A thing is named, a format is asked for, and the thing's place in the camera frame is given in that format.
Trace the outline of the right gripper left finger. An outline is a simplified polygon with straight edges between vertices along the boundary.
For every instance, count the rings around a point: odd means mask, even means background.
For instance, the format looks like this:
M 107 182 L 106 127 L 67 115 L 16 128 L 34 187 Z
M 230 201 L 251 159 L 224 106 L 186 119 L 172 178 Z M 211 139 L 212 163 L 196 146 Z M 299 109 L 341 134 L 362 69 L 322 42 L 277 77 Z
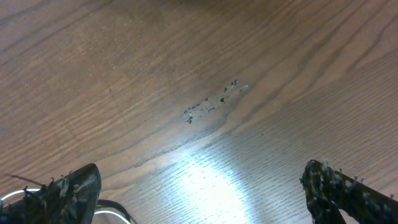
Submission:
M 101 176 L 96 164 L 71 171 L 49 184 L 10 174 L 9 177 L 40 187 L 22 189 L 22 198 L 5 205 L 1 201 L 1 224 L 85 224 L 91 223 L 101 192 Z

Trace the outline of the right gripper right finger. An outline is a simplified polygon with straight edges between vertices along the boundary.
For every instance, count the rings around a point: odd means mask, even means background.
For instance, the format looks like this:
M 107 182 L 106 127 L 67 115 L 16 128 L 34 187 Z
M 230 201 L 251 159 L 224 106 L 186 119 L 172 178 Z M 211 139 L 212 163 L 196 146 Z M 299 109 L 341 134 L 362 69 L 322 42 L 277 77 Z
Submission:
M 358 223 L 397 224 L 397 201 L 334 170 L 326 162 L 308 161 L 300 183 L 316 224 L 345 223 L 342 210 Z

